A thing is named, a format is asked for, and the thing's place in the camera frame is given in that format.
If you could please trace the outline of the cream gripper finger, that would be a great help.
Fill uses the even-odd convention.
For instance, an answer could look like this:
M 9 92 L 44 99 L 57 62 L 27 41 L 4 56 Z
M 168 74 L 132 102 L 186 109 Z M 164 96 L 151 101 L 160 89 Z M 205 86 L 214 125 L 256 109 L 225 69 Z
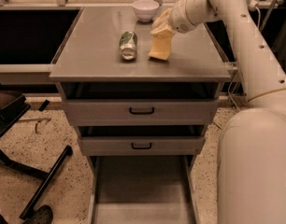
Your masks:
M 151 34 L 153 36 L 174 35 L 176 30 L 169 23 L 169 15 L 171 9 L 168 8 L 160 17 L 158 17 L 151 26 Z

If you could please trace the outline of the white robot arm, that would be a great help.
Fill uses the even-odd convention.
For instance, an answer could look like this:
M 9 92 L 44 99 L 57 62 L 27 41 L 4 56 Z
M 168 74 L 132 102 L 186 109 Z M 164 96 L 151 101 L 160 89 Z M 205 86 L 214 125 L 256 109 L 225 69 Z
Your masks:
M 248 109 L 218 144 L 218 224 L 286 224 L 286 74 L 252 20 L 251 0 L 178 0 L 152 25 L 150 56 L 165 60 L 175 33 L 222 21 Z

